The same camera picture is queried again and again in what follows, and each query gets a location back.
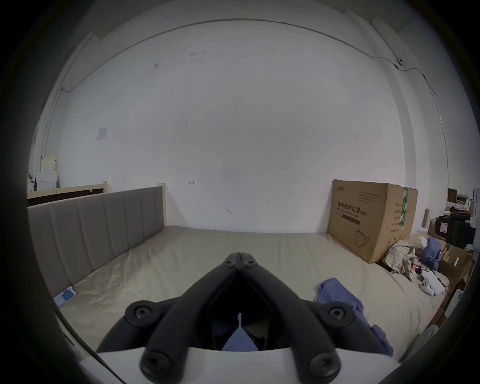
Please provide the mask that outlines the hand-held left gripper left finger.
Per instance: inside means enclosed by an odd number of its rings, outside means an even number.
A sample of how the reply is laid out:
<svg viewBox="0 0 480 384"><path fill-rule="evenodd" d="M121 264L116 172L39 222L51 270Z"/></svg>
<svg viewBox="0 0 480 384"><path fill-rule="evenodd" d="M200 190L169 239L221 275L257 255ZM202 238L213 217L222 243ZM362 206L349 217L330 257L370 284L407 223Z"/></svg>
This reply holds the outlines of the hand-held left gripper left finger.
<svg viewBox="0 0 480 384"><path fill-rule="evenodd" d="M220 351L237 329L240 311L221 296L239 270L240 254L233 253L179 297L130 304L97 353L145 347L141 373L151 382L180 382L191 346Z"/></svg>

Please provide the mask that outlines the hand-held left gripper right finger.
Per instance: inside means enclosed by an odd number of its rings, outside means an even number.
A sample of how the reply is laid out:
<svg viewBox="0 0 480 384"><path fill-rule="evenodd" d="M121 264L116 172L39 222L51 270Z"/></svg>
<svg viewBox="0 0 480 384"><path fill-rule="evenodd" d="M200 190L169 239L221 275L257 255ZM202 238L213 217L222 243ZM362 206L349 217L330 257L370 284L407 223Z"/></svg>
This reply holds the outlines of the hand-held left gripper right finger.
<svg viewBox="0 0 480 384"><path fill-rule="evenodd" d="M381 341L347 304L301 299L248 253L239 254L239 273L247 295L242 329L260 351L289 346L301 382L337 378L337 348L384 355Z"/></svg>

